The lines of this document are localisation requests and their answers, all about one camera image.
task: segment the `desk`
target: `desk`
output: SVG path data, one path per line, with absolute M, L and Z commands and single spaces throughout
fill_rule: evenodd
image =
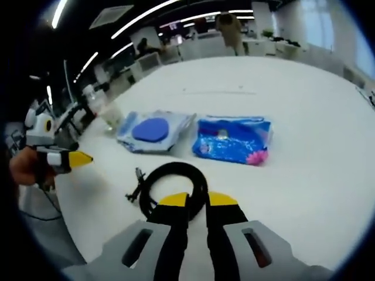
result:
M 335 270 L 365 233 L 374 211 L 375 114 L 352 83 L 292 61 L 220 57 L 161 67 L 114 102 L 124 114 L 266 115 L 274 137 L 264 167 L 198 159 L 185 139 L 172 156 L 133 155 L 104 136 L 105 124 L 96 119 L 80 141 L 94 163 L 56 177 L 67 228 L 87 262 L 144 219 L 124 197 L 137 185 L 135 168 L 150 173 L 176 160 L 198 167 L 209 189 L 237 199 L 249 220 L 275 231 L 309 265 Z M 151 193 L 160 200 L 191 190 L 188 179 L 171 177 Z M 180 280 L 213 280 L 206 235 L 202 210 L 189 226 Z

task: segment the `pink flower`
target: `pink flower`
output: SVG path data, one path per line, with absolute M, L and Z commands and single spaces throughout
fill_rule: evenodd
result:
M 267 150 L 259 150 L 252 154 L 250 154 L 246 158 L 246 163 L 248 165 L 258 166 L 263 163 L 268 158 L 268 151 Z

